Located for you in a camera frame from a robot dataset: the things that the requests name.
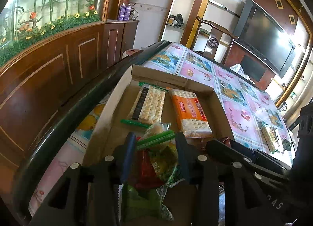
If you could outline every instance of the television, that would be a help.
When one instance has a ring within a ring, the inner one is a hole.
[[[281,26],[259,5],[246,0],[234,34],[237,42],[281,78],[294,58],[295,45]]]

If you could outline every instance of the red snack package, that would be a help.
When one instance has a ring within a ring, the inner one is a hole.
[[[156,175],[155,170],[150,162],[148,150],[137,151],[139,161],[139,180],[135,184],[136,189],[159,188],[164,182]]]

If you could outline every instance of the cardboard box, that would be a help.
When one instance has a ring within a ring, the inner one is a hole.
[[[134,65],[124,73],[102,111],[89,141],[83,165],[96,164],[105,156],[111,155],[118,145],[124,143],[129,131],[142,133],[140,127],[120,123],[121,119],[127,118],[140,90],[138,83],[142,81],[161,87],[195,92],[208,119],[214,138],[220,139],[229,136],[234,139],[224,109],[212,87],[184,77]],[[178,132],[176,113],[168,93],[165,96],[161,121],[171,123],[170,129]],[[173,213],[174,222],[145,218],[136,220],[136,223],[142,225],[190,225],[195,193],[194,186],[189,186],[183,182],[169,188],[164,204]]]

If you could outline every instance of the wire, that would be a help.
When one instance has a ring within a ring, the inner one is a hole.
[[[138,16],[139,16],[137,10],[134,8],[135,4],[137,4],[137,3],[134,3],[134,4],[131,6],[131,10],[132,10],[132,11],[130,12],[130,16],[129,16],[129,19],[131,19],[131,20],[136,20],[136,19],[138,18]]]

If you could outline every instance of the wooden cabinet door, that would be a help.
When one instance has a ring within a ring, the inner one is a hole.
[[[104,24],[103,51],[100,59],[102,70],[109,68],[120,60],[124,23]]]
[[[134,47],[134,41],[135,41],[138,22],[139,21],[137,20],[137,21],[129,21],[125,23],[120,59],[122,59],[123,53],[126,50],[132,49]]]

